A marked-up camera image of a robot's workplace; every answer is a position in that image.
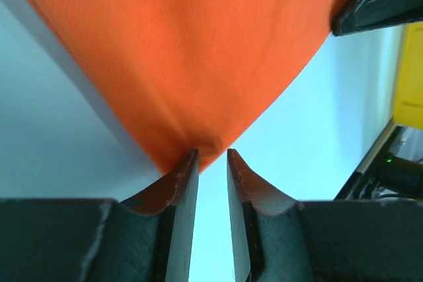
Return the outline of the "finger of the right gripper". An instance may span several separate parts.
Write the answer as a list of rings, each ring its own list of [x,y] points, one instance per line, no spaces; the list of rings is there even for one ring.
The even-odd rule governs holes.
[[[345,36],[422,21],[422,0],[347,0],[331,22],[334,36]]]

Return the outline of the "orange t-shirt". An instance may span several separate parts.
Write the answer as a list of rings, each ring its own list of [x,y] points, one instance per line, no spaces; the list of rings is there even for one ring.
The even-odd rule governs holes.
[[[312,59],[346,0],[28,0],[155,166],[215,161]]]

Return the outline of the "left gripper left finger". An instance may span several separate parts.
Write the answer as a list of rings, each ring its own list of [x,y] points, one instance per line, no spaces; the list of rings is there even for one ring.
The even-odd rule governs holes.
[[[124,201],[2,199],[2,281],[187,281],[200,155]]]

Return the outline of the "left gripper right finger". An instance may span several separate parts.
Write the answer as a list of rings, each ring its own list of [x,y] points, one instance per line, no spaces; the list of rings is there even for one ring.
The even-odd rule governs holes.
[[[237,281],[421,281],[418,201],[298,201],[227,152]]]

